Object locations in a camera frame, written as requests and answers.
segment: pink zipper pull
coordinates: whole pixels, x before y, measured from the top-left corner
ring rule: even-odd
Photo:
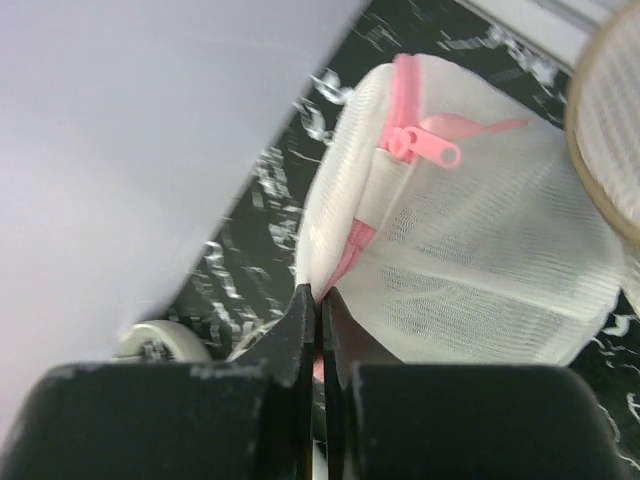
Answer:
[[[412,163],[416,156],[439,165],[455,168],[460,163],[460,148],[420,127],[396,128],[388,144],[389,152],[398,160]]]

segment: zipper pull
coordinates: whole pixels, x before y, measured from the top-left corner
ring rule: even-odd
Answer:
[[[420,127],[395,128],[388,149],[403,162],[413,163],[420,156],[442,168],[456,168],[462,156],[457,145]]]

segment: white ring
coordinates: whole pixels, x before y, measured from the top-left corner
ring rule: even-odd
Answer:
[[[200,339],[187,327],[168,320],[150,320],[131,327],[120,339],[114,361],[136,361],[142,346],[151,341],[166,345],[177,362],[210,362],[211,357]]]

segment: mesh laundry bag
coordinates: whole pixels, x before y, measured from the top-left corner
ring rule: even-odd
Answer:
[[[640,2],[594,37],[576,69],[567,140],[576,171],[627,244],[625,295],[640,312]]]
[[[404,361],[571,361],[614,307],[620,242],[562,132],[436,57],[372,70],[307,197],[296,281],[336,285]]]

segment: black marble surface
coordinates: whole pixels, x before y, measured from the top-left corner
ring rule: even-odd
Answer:
[[[551,61],[453,0],[374,0],[327,67],[312,77],[290,123],[260,156],[246,189],[167,312],[192,328],[214,358],[226,358],[243,338],[265,331],[284,312],[293,292],[305,195],[331,144],[337,116],[358,81],[398,53],[456,62],[562,126],[568,78]],[[596,392],[620,456],[640,478],[640,321],[624,298],[572,368]]]

